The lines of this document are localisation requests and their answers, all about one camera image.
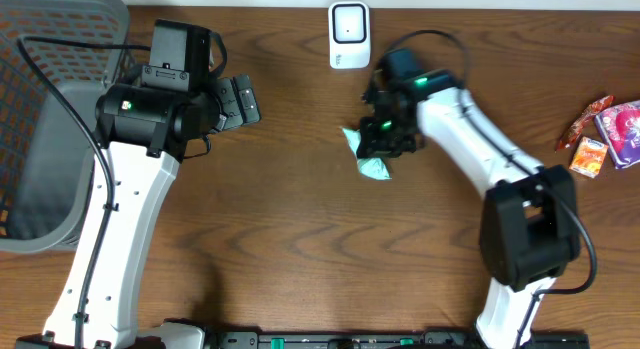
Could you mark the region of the mint green wipes packet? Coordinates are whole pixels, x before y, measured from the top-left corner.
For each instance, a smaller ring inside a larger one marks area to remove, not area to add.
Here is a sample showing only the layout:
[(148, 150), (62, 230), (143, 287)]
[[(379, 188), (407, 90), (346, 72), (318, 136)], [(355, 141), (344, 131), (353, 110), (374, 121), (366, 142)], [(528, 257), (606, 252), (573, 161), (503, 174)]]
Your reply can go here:
[[(349, 148), (353, 152), (354, 156), (357, 155), (357, 149), (361, 144), (361, 135), (357, 130), (343, 128), (342, 132), (346, 138)], [(378, 181), (387, 181), (391, 179), (391, 175), (380, 158), (356, 158), (358, 171), (365, 177)]]

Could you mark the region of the orange tissue packet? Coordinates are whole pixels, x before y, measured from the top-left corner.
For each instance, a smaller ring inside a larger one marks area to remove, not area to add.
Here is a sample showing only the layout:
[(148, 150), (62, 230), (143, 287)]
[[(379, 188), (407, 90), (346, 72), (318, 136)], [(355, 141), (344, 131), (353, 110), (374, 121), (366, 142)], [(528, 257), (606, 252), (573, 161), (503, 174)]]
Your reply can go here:
[(608, 153), (608, 146), (597, 140), (582, 137), (569, 169), (589, 178), (599, 175)]

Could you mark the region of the orange red snack bar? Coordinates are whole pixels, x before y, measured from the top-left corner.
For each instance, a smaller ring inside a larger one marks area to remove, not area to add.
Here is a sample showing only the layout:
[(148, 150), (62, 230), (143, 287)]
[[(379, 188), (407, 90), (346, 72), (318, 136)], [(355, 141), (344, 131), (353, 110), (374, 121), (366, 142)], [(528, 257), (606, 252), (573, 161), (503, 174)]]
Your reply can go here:
[(559, 138), (555, 151), (569, 148), (576, 142), (578, 137), (582, 134), (585, 126), (590, 120), (592, 120), (597, 114), (603, 110), (609, 108), (615, 100), (614, 95), (606, 95), (593, 103), (589, 104), (581, 114), (571, 123), (571, 125), (564, 131)]

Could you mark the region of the purple pink floral packet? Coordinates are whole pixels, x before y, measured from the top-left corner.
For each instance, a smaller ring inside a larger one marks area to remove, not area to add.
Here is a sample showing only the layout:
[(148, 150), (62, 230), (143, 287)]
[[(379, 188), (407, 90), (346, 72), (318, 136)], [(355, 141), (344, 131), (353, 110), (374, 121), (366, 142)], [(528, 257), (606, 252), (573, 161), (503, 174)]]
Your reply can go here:
[(619, 104), (595, 117), (595, 125), (616, 169), (639, 163), (639, 101)]

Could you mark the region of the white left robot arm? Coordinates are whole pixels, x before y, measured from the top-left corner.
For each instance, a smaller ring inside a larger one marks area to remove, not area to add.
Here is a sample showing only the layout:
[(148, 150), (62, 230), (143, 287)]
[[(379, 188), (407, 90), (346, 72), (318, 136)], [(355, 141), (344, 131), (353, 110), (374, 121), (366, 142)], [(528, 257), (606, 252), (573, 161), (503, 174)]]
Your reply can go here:
[(224, 76), (220, 34), (158, 20), (150, 60), (96, 103), (88, 208), (64, 291), (43, 330), (20, 348), (211, 348), (209, 329), (168, 319), (140, 330), (140, 284), (156, 221), (190, 141), (257, 123), (250, 79)]

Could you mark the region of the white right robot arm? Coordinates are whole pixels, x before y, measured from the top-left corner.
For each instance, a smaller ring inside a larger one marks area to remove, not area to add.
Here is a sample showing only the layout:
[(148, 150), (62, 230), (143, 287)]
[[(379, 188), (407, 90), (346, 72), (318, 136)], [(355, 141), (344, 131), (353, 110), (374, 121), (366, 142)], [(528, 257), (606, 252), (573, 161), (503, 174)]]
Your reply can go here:
[(479, 246), (491, 276), (476, 331), (487, 348), (527, 343), (540, 300), (580, 254), (571, 175), (522, 151), (450, 71), (425, 71), (406, 48), (381, 57), (364, 100), (373, 114), (360, 121), (358, 158), (413, 153), (424, 136), (473, 184), (483, 201)]

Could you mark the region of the dark grey plastic basket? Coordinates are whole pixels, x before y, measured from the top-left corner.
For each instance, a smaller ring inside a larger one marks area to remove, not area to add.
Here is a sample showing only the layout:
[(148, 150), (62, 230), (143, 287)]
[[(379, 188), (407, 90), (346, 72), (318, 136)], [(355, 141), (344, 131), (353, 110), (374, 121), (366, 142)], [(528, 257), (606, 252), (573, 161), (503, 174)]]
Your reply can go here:
[(95, 104), (134, 64), (128, 51), (82, 43), (126, 41), (130, 16), (121, 0), (1, 0), (1, 249), (36, 253), (75, 248), (91, 192), (93, 152), (72, 118), (21, 57), (32, 60), (89, 128)]

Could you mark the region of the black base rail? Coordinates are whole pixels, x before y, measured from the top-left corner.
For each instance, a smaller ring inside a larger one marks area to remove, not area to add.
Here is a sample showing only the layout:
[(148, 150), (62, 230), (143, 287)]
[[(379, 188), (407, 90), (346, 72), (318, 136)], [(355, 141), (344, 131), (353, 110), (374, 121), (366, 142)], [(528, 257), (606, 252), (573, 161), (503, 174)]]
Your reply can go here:
[(385, 349), (485, 348), (478, 336), (459, 330), (422, 334), (259, 334), (226, 332), (213, 336), (215, 349)]

